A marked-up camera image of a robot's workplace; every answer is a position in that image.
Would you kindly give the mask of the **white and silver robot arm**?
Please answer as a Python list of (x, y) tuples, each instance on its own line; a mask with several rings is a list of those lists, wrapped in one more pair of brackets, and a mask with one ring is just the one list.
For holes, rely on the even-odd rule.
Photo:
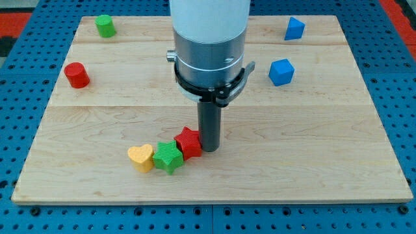
[(232, 83), (242, 70), (250, 0), (170, 0), (175, 74), (184, 88)]

